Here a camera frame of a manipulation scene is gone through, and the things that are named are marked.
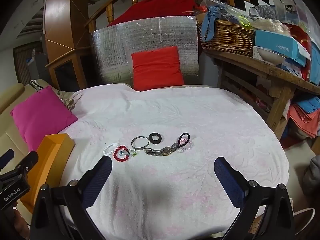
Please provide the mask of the light blue fashion box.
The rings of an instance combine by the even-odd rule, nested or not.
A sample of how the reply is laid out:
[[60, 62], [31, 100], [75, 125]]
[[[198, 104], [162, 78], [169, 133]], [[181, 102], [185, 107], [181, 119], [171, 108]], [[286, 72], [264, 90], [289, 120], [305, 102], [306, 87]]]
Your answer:
[[307, 60], [311, 61], [309, 52], [292, 36], [256, 30], [255, 45], [284, 55], [303, 67], [305, 67]]

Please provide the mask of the small red cushion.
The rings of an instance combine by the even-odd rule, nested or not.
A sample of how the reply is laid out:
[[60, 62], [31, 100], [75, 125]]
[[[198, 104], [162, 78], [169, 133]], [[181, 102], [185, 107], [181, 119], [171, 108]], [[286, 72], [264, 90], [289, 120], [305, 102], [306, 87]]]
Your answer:
[[176, 46], [140, 51], [131, 54], [131, 57], [134, 90], [145, 91], [184, 85]]

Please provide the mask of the orange cardboard box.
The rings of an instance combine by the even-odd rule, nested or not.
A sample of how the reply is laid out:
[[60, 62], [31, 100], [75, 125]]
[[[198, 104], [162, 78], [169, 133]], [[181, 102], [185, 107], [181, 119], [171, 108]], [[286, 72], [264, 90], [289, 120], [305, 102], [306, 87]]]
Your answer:
[[66, 133], [47, 135], [42, 140], [37, 149], [39, 160], [28, 173], [30, 190], [21, 198], [22, 204], [30, 213], [33, 213], [38, 192], [43, 184], [50, 187], [60, 185], [74, 146], [75, 142]]

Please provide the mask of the silver bangle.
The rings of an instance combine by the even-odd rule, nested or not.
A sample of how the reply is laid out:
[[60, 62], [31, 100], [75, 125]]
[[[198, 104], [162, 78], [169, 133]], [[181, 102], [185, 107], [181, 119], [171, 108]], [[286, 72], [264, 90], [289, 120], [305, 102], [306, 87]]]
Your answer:
[[[144, 145], [144, 146], [140, 146], [140, 147], [137, 147], [135, 145], [135, 142], [136, 140], [138, 139], [146, 139], [147, 140], [147, 143]], [[141, 151], [141, 150], [144, 150], [146, 149], [150, 144], [150, 140], [147, 136], [143, 136], [143, 135], [140, 135], [140, 136], [137, 136], [137, 137], [134, 137], [132, 140], [131, 140], [131, 146], [134, 150], [137, 150], [137, 151]]]

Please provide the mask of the black fabric ring band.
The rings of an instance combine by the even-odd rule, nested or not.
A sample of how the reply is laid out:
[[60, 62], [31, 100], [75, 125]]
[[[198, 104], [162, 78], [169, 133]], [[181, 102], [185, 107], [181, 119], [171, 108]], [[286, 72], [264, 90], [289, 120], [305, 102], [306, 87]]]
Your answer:
[[162, 141], [162, 136], [159, 133], [153, 132], [149, 135], [149, 141], [154, 145], [158, 145]]

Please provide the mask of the silver gold wristwatch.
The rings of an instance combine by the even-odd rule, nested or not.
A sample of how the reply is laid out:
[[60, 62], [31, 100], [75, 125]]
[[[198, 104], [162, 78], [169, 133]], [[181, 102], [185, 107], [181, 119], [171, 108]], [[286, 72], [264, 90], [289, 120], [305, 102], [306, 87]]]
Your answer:
[[153, 148], [146, 148], [144, 151], [148, 155], [160, 157], [160, 156], [168, 156], [173, 152], [175, 152], [177, 149], [178, 149], [178, 143], [175, 142], [171, 146], [164, 147], [160, 150], [156, 150]]

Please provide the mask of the wooden table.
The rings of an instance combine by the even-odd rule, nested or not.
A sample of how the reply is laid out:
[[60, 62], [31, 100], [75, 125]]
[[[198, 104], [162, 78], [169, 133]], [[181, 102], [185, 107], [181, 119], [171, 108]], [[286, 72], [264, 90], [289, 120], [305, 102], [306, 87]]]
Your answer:
[[[278, 139], [287, 124], [283, 117], [285, 106], [294, 97], [295, 91], [319, 95], [319, 86], [252, 57], [214, 50], [204, 52], [217, 60], [218, 87], [238, 95], [251, 105]], [[253, 75], [270, 81], [268, 92], [259, 90], [249, 81]]]

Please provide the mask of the blue cloth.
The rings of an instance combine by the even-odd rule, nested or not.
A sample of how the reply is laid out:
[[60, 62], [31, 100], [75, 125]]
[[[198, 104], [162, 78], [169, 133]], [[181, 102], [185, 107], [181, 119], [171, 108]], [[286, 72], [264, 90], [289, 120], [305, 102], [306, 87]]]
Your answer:
[[221, 5], [209, 6], [201, 25], [201, 37], [204, 42], [214, 38], [216, 20], [224, 20], [225, 8]]

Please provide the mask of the wicker basket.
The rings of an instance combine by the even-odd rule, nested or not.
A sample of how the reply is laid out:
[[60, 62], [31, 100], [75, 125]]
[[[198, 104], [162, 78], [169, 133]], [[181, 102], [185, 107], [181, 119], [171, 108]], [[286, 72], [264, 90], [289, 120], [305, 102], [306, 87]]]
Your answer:
[[215, 21], [214, 37], [204, 41], [201, 36], [202, 24], [197, 24], [202, 49], [208, 51], [222, 51], [244, 56], [252, 56], [255, 42], [255, 31], [238, 24], [223, 20]]

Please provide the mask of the beige leather sofa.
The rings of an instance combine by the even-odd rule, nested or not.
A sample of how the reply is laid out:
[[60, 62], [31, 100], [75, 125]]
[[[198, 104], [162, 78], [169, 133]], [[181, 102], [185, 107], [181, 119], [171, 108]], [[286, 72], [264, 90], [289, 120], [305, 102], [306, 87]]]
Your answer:
[[[10, 115], [11, 110], [23, 102], [37, 90], [31, 86], [21, 83], [15, 84], [1, 94], [1, 155], [7, 150], [13, 149], [14, 158], [1, 170], [1, 174], [11, 171], [29, 153], [28, 146], [22, 139], [14, 120]], [[18, 210], [24, 217], [30, 216], [27, 208], [18, 201]]]

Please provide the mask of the magenta pillow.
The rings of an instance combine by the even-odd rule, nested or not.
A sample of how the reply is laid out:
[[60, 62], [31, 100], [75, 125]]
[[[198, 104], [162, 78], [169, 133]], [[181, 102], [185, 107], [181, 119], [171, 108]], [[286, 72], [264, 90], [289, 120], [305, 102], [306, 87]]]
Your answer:
[[50, 86], [16, 105], [10, 115], [29, 151], [37, 150], [45, 136], [57, 134], [78, 120]]

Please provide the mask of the patterned grey fabric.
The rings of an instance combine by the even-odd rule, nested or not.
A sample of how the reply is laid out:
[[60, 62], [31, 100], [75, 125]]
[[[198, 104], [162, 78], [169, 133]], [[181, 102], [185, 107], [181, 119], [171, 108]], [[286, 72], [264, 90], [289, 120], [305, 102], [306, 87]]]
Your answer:
[[69, 94], [68, 92], [58, 90], [57, 96], [60, 101], [67, 107], [67, 109], [72, 111], [75, 108], [76, 103], [81, 99], [82, 94], [74, 96], [72, 94]]

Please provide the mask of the white bowl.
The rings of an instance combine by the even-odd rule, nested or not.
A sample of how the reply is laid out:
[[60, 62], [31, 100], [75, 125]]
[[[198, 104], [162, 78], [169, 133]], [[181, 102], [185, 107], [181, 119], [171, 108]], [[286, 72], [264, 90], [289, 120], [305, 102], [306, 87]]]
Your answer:
[[260, 57], [268, 64], [273, 65], [273, 66], [277, 66], [282, 64], [286, 57], [284, 57], [283, 55], [277, 54], [271, 50], [265, 49], [265, 48], [261, 48], [261, 47], [257, 47], [257, 51], [260, 55]]

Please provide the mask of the silver foil insulation panel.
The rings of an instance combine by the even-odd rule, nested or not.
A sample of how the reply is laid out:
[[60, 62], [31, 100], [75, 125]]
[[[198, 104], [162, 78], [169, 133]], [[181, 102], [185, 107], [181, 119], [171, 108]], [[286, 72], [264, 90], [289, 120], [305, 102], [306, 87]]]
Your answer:
[[132, 85], [131, 55], [176, 46], [187, 85], [199, 81], [199, 50], [194, 16], [145, 18], [99, 29], [91, 34], [92, 48], [102, 83]]

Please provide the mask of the large red cushion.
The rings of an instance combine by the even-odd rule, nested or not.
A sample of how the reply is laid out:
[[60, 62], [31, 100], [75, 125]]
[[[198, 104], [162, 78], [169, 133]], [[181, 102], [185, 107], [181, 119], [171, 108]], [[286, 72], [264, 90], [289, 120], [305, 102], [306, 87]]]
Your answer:
[[143, 0], [129, 7], [109, 26], [144, 18], [186, 16], [195, 7], [196, 0]]

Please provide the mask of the white pink textured blanket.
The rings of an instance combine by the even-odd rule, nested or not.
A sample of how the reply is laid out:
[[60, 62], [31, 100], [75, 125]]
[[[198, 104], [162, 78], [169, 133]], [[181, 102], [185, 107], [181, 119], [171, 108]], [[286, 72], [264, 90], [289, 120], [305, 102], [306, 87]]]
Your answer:
[[223, 89], [179, 87], [144, 92], [124, 84], [73, 94], [77, 121], [65, 129], [75, 147], [61, 185], [79, 179], [118, 143], [157, 148], [189, 133], [191, 145], [164, 157], [139, 150], [112, 172], [87, 211], [106, 239], [191, 239], [228, 229], [239, 213], [213, 165], [224, 157], [248, 180], [275, 187], [289, 180], [289, 161], [260, 115]]

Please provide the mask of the folded coral blue cloths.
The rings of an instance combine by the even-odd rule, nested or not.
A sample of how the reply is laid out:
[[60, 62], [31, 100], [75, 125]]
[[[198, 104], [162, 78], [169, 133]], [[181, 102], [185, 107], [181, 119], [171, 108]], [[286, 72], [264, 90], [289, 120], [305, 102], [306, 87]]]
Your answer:
[[287, 114], [296, 126], [308, 137], [315, 138], [319, 131], [319, 97], [295, 102], [290, 105]]

